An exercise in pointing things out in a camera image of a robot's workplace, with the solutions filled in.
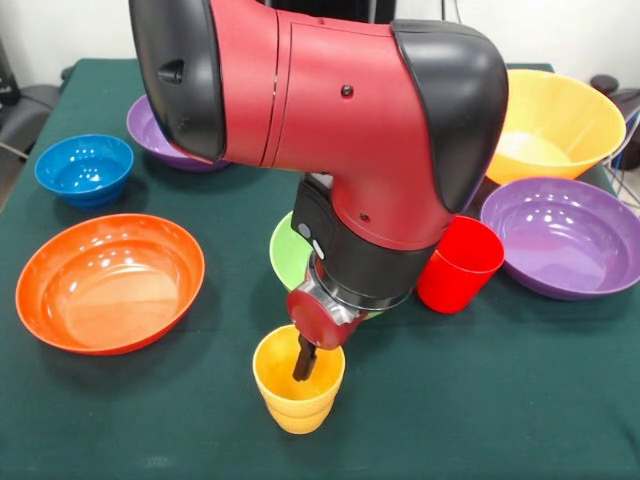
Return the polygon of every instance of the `green bowl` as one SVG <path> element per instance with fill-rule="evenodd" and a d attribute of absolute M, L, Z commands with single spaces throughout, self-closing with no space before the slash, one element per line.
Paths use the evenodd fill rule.
<path fill-rule="evenodd" d="M 269 243 L 271 267 L 288 291 L 304 281 L 311 255 L 311 245 L 291 228 L 292 216 L 289 212 L 280 220 Z"/>

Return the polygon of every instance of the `cup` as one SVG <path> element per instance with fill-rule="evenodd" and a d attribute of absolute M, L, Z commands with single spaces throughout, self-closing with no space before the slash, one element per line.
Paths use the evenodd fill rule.
<path fill-rule="evenodd" d="M 329 415 L 345 369 L 341 347 L 316 351 L 308 380 L 297 382 L 293 369 L 300 352 L 294 325 L 280 327 L 264 337 L 253 355 L 253 375 L 267 409 L 280 427 L 294 434 L 311 433 Z"/>
<path fill-rule="evenodd" d="M 460 312 L 503 262 L 500 238 L 478 220 L 457 215 L 418 279 L 418 296 L 436 312 Z"/>

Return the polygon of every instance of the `purple bowl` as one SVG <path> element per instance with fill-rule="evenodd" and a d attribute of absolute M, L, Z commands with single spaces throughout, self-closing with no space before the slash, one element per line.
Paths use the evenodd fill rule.
<path fill-rule="evenodd" d="M 495 190 L 480 220 L 504 243 L 505 269 L 560 300 L 610 295 L 640 279 L 640 220 L 604 190 L 527 178 Z"/>
<path fill-rule="evenodd" d="M 146 95 L 141 96 L 129 109 L 127 114 L 129 135 L 147 152 L 161 162 L 178 170 L 187 172 L 215 172 L 229 165 L 220 160 L 212 165 L 194 160 L 173 148 L 165 139 L 158 122 L 156 122 L 151 105 Z"/>

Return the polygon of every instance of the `cup rim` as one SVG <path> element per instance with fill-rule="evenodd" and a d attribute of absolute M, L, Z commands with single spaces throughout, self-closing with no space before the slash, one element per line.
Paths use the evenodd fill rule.
<path fill-rule="evenodd" d="M 452 262 L 451 260 L 449 260 L 447 257 L 445 257 L 444 255 L 442 255 L 442 253 L 440 253 L 439 249 L 436 248 L 436 251 L 433 253 L 434 255 L 438 255 L 438 257 L 440 257 L 444 262 L 446 262 L 448 265 L 463 271 L 465 273 L 472 273 L 474 275 L 486 275 L 486 274 L 492 274 L 494 272 L 497 272 L 500 267 L 502 267 L 502 265 L 504 265 L 504 261 L 506 258 L 506 252 L 505 252 L 505 248 L 504 248 L 504 244 L 502 243 L 502 239 L 500 238 L 500 236 L 493 231 L 493 229 L 491 227 L 489 227 L 488 225 L 486 225 L 485 223 L 483 223 L 482 221 L 475 219 L 473 217 L 468 217 L 466 215 L 456 215 L 456 218 L 458 219 L 464 219 L 465 221 L 471 221 L 472 223 L 474 223 L 476 226 L 481 226 L 483 227 L 483 229 L 489 233 L 489 235 L 498 242 L 498 244 L 500 245 L 500 251 L 501 251 L 501 255 L 500 255 L 500 260 L 498 262 L 496 262 L 496 266 L 493 268 L 488 268 L 485 270 L 472 270 L 469 268 L 465 268 L 462 267 L 460 265 L 457 265 L 456 263 Z"/>
<path fill-rule="evenodd" d="M 252 361 L 252 367 L 253 367 L 253 377 L 256 380 L 256 383 L 258 384 L 258 387 L 260 389 L 261 392 L 267 392 L 271 397 L 277 399 L 277 400 L 281 400 L 283 402 L 290 402 L 296 405 L 306 405 L 306 404 L 310 404 L 310 403 L 316 403 L 318 402 L 318 400 L 325 400 L 326 397 L 335 397 L 335 394 L 331 394 L 332 391 L 334 390 L 334 388 L 337 386 L 339 387 L 340 384 L 342 383 L 342 379 L 344 377 L 344 372 L 346 370 L 346 366 L 347 366 L 347 359 L 345 357 L 344 354 L 344 350 L 342 347 L 338 347 L 336 350 L 339 350 L 340 352 L 340 357 L 342 358 L 342 368 L 340 369 L 340 374 L 338 375 L 338 378 L 336 379 L 335 382 L 332 383 L 331 387 L 329 387 L 325 392 L 321 393 L 320 395 L 318 395 L 317 397 L 314 398 L 308 398 L 306 400 L 292 400 L 290 398 L 286 398 L 283 397 L 281 395 L 277 395 L 276 393 L 273 393 L 269 388 L 267 388 L 264 383 L 262 382 L 262 380 L 260 379 L 259 375 L 258 375 L 258 370 L 257 370 L 257 357 L 258 357 L 258 352 L 260 351 L 261 347 L 263 346 L 263 344 L 269 339 L 271 338 L 273 335 L 275 335 L 276 333 L 280 332 L 281 330 L 285 330 L 285 329 L 295 329 L 295 325 L 291 324 L 291 325 L 282 325 L 278 328 L 276 328 L 275 330 L 272 330 L 271 332 L 269 332 L 267 335 L 264 336 L 264 338 L 260 341 L 260 343 L 258 344 L 258 346 L 256 347 L 255 351 L 253 352 L 253 361 Z"/>

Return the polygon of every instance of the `plastic bowl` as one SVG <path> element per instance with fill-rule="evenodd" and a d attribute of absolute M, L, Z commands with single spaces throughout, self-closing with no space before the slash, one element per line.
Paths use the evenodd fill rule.
<path fill-rule="evenodd" d="M 304 282 L 311 245 L 291 228 L 289 212 L 278 223 L 269 242 L 271 267 L 282 285 L 291 291 Z"/>
<path fill-rule="evenodd" d="M 625 137 L 618 108 L 594 88 L 562 75 L 509 71 L 509 106 L 487 177 L 499 185 L 529 177 L 574 179 Z"/>
<path fill-rule="evenodd" d="M 131 147 L 111 135 L 80 135 L 49 147 L 36 162 L 36 180 L 64 201 L 97 210 L 118 200 L 133 168 Z"/>
<path fill-rule="evenodd" d="M 504 244 L 505 270 L 542 295 L 583 300 L 620 292 L 640 279 L 640 220 L 586 183 L 510 183 L 487 197 L 480 219 Z"/>
<path fill-rule="evenodd" d="M 49 240 L 18 280 L 24 326 L 49 345 L 117 355 L 168 332 L 204 279 L 204 256 L 183 228 L 140 214 L 75 225 Z"/>
<path fill-rule="evenodd" d="M 129 109 L 127 130 L 138 145 L 172 168 L 187 172 L 215 172 L 229 165 L 225 160 L 209 165 L 194 160 L 173 148 L 162 134 L 146 95 L 136 100 Z"/>

